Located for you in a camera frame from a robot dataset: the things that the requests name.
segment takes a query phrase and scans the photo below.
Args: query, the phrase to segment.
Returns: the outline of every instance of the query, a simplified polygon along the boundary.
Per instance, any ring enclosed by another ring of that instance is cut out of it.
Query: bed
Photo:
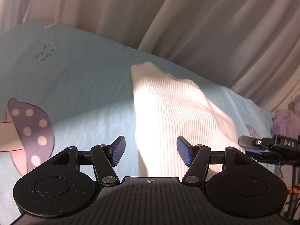
[[[10,109],[12,99],[16,104],[28,104],[25,110],[29,105],[42,110],[53,134],[49,156],[68,146],[81,151],[111,144],[123,135],[126,150],[114,169],[120,180],[138,176],[131,66],[147,61],[174,77],[195,82],[234,121],[238,136],[271,137],[272,113],[226,87],[113,40],[67,26],[45,25],[27,22],[0,36],[0,120],[8,122],[8,116],[13,120],[15,114],[21,114]],[[30,118],[33,112],[24,114]],[[19,216],[12,190],[22,170],[12,153],[0,153],[1,225]],[[28,157],[25,161],[32,160],[36,165],[43,162]],[[83,166],[81,171],[93,177],[90,167]]]

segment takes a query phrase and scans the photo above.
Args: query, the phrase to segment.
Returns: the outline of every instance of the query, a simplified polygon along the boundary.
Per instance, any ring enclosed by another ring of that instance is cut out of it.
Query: purple plush toy
[[[277,109],[271,128],[272,134],[283,135],[292,139],[300,137],[300,95],[294,100],[294,112],[289,109]]]

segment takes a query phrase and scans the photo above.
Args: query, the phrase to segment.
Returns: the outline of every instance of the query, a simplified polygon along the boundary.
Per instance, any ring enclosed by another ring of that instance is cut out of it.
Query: white sweater
[[[188,168],[177,152],[178,136],[213,151],[226,146],[242,150],[232,119],[193,81],[163,73],[151,62],[132,66],[131,73],[140,176],[182,179]],[[221,165],[211,165],[208,177],[221,170]]]

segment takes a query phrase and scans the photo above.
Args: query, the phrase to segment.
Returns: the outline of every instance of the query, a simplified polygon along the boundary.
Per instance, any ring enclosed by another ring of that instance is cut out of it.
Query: cable
[[[298,203],[298,201],[300,201],[300,198],[298,198],[298,199],[296,199],[296,200],[293,200],[293,201],[286,202],[285,205],[287,205],[287,204],[292,204],[292,203],[295,203],[295,202]]]
[[[293,211],[293,214],[292,214],[293,219],[294,219],[294,216],[295,216],[295,214],[296,214],[299,207],[300,207],[300,203],[296,206],[296,208]]]

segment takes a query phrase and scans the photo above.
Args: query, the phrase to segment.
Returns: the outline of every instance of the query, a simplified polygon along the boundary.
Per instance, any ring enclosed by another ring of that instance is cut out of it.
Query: white curtain
[[[300,0],[0,0],[0,33],[26,21],[100,34],[271,110],[300,81]]]

